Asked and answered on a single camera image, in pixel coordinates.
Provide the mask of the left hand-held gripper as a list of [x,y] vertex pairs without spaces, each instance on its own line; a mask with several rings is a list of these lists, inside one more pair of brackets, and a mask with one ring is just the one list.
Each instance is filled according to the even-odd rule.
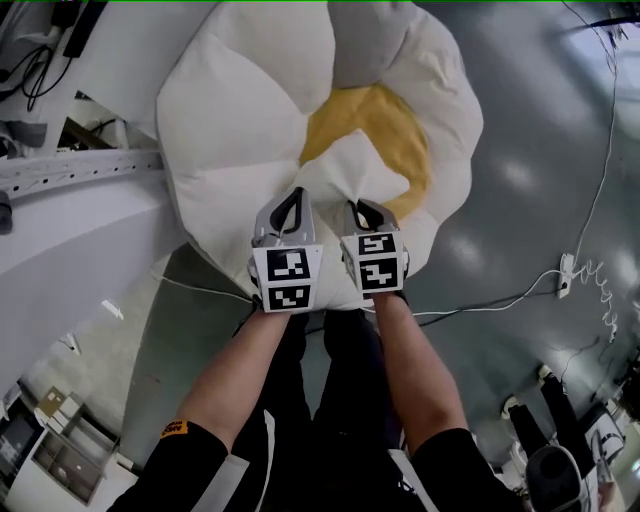
[[313,309],[323,247],[315,240],[309,193],[302,187],[277,194],[258,212],[255,238],[281,237],[287,244],[252,249],[248,269],[266,313]]

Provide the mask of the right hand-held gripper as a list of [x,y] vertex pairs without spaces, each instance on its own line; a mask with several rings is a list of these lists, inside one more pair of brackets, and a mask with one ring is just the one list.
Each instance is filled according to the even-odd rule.
[[403,289],[409,253],[398,230],[393,212],[381,204],[346,203],[344,234],[349,236],[341,238],[342,259],[363,297]]

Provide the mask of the small white pillow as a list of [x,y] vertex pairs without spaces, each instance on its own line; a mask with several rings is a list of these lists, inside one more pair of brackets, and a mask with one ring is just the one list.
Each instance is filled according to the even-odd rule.
[[355,130],[305,163],[292,183],[317,207],[367,199],[382,204],[409,190],[409,181],[386,166],[368,136]]

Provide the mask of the person's left forearm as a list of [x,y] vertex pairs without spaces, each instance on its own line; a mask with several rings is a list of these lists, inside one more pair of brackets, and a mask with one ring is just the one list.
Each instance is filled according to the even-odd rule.
[[230,450],[258,402],[290,318],[287,312],[251,314],[195,380],[176,418],[202,427]]

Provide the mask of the person's right forearm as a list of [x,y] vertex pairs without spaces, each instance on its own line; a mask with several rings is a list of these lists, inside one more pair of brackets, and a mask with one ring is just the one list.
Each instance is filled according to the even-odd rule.
[[409,452],[441,432],[467,429],[453,375],[407,303],[393,293],[376,294],[373,302],[389,389]]

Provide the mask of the white flower-shaped floor cushion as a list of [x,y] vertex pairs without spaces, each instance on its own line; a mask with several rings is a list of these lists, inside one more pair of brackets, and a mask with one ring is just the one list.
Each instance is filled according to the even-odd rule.
[[[156,122],[190,243],[250,294],[258,211],[355,130],[409,181],[382,205],[420,271],[469,195],[483,130],[453,35],[410,2],[221,3],[165,80]],[[319,309],[369,306],[342,260],[345,204],[313,205]]]

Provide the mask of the person's black trousers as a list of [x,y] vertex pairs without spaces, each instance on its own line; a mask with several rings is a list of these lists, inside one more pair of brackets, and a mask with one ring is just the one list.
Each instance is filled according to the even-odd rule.
[[249,467],[225,512],[419,512],[389,452],[401,425],[381,342],[360,310],[324,315],[331,359],[311,412],[301,360],[308,316],[290,318],[260,398],[232,452]]

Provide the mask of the white power strip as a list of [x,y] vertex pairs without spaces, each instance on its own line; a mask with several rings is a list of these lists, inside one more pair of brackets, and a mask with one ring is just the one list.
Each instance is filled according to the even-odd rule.
[[557,298],[565,298],[571,289],[571,283],[574,276],[575,256],[570,253],[563,253],[560,258],[558,268],[558,285]]

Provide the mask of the person's black shirt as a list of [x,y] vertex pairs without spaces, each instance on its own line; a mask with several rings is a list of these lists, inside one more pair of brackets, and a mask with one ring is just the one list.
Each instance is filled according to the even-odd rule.
[[[137,482],[108,512],[192,512],[222,470],[223,443],[191,422],[160,439]],[[312,429],[301,444],[279,445],[264,460],[265,433],[223,512],[426,512],[387,449]],[[438,512],[524,512],[492,473],[472,435],[451,429],[424,442],[410,464]]]

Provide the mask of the black power strip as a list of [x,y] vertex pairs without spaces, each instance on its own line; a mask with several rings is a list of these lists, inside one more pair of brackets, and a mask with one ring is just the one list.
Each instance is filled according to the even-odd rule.
[[64,48],[64,57],[76,59],[81,56],[108,2],[109,0],[88,0]]

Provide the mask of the cardboard boxes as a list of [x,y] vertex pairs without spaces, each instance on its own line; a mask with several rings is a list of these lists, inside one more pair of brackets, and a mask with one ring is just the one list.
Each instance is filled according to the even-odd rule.
[[34,408],[38,423],[59,435],[64,434],[81,410],[82,402],[74,395],[64,395],[51,387]]

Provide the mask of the black-framed table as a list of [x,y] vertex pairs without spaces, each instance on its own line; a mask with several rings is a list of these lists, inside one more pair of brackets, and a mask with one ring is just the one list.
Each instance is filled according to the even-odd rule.
[[621,24],[640,24],[640,12],[623,16],[610,17],[593,23],[589,23],[589,28],[613,27]]

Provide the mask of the grey shelf unit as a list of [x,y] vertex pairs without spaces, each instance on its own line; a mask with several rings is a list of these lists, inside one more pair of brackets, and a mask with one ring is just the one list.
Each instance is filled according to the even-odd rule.
[[27,453],[4,507],[9,512],[84,512],[117,444],[115,434],[86,415],[60,433],[46,428]]

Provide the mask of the perforated white metal rail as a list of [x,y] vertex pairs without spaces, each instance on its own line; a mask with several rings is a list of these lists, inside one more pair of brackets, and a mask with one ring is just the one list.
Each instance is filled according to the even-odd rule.
[[0,160],[0,197],[20,197],[125,175],[163,171],[156,150],[86,150]]

